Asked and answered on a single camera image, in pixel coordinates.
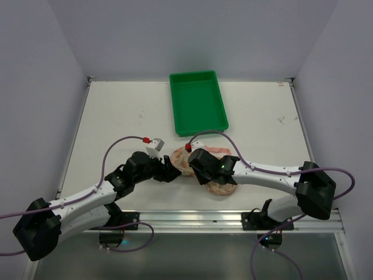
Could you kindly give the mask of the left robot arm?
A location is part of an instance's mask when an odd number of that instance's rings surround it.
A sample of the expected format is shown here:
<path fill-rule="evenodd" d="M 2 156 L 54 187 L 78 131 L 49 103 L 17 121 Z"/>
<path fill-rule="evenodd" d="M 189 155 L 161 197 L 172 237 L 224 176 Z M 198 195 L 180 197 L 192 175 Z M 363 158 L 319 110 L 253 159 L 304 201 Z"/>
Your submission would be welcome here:
<path fill-rule="evenodd" d="M 135 185 L 154 179 L 172 182 L 181 175 L 168 156 L 163 159 L 135 152 L 98 184 L 66 198 L 33 201 L 13 229 L 32 261 L 51 253 L 59 242 L 82 231 L 110 228 L 131 222 L 116 201 L 134 191 Z"/>

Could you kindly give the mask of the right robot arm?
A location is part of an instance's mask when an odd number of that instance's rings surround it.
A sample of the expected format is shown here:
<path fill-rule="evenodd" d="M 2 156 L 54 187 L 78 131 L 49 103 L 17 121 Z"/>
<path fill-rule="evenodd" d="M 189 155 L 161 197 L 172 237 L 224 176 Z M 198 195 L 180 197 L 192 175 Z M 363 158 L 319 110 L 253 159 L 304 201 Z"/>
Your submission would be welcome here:
<path fill-rule="evenodd" d="M 301 167 L 255 165 L 238 156 L 216 158 L 208 151 L 195 149 L 188 158 L 198 182 L 220 185 L 256 185 L 285 192 L 279 199 L 265 201 L 260 212 L 242 214 L 245 230 L 285 229 L 290 218 L 308 215 L 328 220 L 332 211 L 336 183 L 313 162 Z"/>

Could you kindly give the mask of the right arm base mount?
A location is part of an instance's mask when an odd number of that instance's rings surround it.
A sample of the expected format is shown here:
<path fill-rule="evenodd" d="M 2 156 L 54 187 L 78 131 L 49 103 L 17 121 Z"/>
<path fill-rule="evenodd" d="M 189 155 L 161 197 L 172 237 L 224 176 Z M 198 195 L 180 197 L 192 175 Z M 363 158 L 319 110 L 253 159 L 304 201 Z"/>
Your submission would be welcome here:
<path fill-rule="evenodd" d="M 287 223 L 292 217 L 288 217 L 287 219 L 278 222 L 273 220 L 272 218 L 268 217 L 268 208 L 272 199 L 268 199 L 265 201 L 262 209 L 254 208 L 249 212 L 242 212 L 241 213 L 241 223 L 243 230 L 249 231 L 270 231 L 280 225 Z M 277 250 L 280 248 L 283 242 L 283 234 L 282 229 L 277 230 L 274 233 L 266 236 L 260 241 L 260 244 L 267 249 Z"/>

